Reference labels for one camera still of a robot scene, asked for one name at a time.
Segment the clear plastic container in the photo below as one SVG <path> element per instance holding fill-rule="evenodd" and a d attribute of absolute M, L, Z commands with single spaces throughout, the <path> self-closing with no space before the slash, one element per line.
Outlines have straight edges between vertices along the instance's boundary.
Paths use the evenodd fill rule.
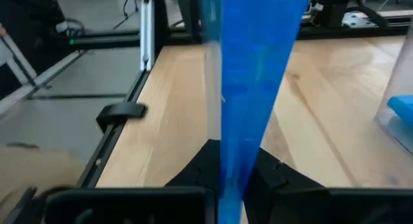
<path fill-rule="evenodd" d="M 413 27 L 410 27 L 392 76 L 388 81 L 377 120 L 387 134 L 413 153 Z"/>

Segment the black plastic bracket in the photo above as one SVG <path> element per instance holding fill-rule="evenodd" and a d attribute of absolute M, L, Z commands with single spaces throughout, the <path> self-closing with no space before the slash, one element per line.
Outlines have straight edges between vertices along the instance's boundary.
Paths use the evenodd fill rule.
<path fill-rule="evenodd" d="M 126 121 L 130 118 L 144 118 L 147 109 L 146 105 L 135 102 L 108 105 L 102 109 L 96 121 L 102 132 L 105 133 L 108 125 Z"/>

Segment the blue object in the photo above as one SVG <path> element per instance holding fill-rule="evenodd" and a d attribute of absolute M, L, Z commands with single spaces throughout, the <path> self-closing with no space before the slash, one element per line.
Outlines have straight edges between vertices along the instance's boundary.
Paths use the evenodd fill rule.
<path fill-rule="evenodd" d="M 201 0 L 206 41 L 222 56 L 218 222 L 239 223 L 242 197 L 308 0 Z"/>
<path fill-rule="evenodd" d="M 391 97 L 387 102 L 387 106 L 406 124 L 413 127 L 413 95 Z"/>

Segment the wooden surface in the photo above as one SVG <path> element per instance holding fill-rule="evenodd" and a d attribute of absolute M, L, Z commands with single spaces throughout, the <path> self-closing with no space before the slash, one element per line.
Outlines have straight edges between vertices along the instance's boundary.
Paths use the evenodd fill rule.
<path fill-rule="evenodd" d="M 335 187 L 413 187 L 413 160 L 374 121 L 403 37 L 300 41 L 262 147 Z M 207 140 L 202 46 L 164 47 L 98 187 L 158 187 Z"/>

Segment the wood grain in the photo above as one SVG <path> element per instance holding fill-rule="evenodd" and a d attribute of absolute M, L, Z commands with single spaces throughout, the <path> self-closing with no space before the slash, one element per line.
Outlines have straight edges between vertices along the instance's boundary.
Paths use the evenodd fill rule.
<path fill-rule="evenodd" d="M 297 42 L 262 147 L 326 186 L 413 187 L 411 155 L 374 120 L 402 42 Z M 163 186 L 195 155 L 209 136 L 203 56 L 164 47 L 138 99 L 149 113 L 128 121 L 98 187 Z"/>

